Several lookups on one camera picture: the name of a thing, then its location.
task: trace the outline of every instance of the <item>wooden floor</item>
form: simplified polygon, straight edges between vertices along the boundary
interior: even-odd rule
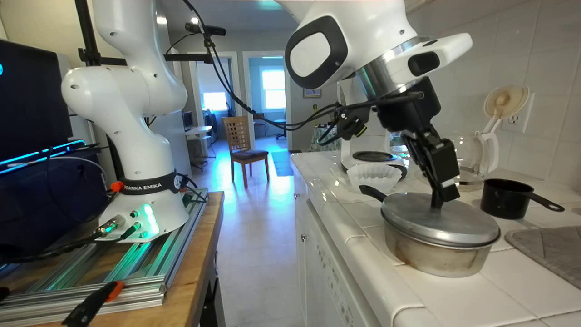
[[[261,138],[255,148],[284,149],[284,138]],[[270,158],[270,182],[263,164],[243,189],[235,166],[233,184],[226,146],[208,149],[203,169],[194,169],[197,186],[223,191],[223,227],[217,244],[217,271],[226,327],[301,327],[299,284],[293,249],[293,178],[275,177]]]

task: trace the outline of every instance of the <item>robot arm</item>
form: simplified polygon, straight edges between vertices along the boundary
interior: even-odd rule
[[[439,102],[428,75],[466,53],[471,39],[460,33],[420,40],[406,20],[402,0],[279,2],[299,20],[284,49],[292,80],[310,89],[357,77],[381,126],[402,131],[402,142],[430,182],[431,207],[457,198],[453,146],[430,124]],[[361,133],[366,120],[359,109],[342,117],[361,124],[355,129],[346,124],[352,131],[339,131],[341,138]]]

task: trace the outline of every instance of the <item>electrical outlet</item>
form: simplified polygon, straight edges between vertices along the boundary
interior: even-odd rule
[[[533,97],[529,97],[528,104],[517,115],[502,120],[500,129],[524,135],[526,126],[528,126],[528,118],[529,118],[529,111],[531,111],[531,102],[533,102]]]

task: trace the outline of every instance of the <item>green light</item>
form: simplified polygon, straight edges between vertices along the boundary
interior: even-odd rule
[[[146,217],[148,231],[152,235],[157,235],[159,233],[159,226],[157,226],[155,215],[152,213],[152,207],[148,204],[143,206],[143,213]]]
[[[275,0],[257,0],[257,8],[263,11],[279,11],[279,4]]]

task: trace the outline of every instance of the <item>black saucepan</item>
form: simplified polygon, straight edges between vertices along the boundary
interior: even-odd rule
[[[549,211],[564,211],[564,207],[548,198],[533,195],[533,189],[526,184],[497,178],[484,180],[480,209],[499,218],[519,220],[526,213],[528,200],[533,200]]]

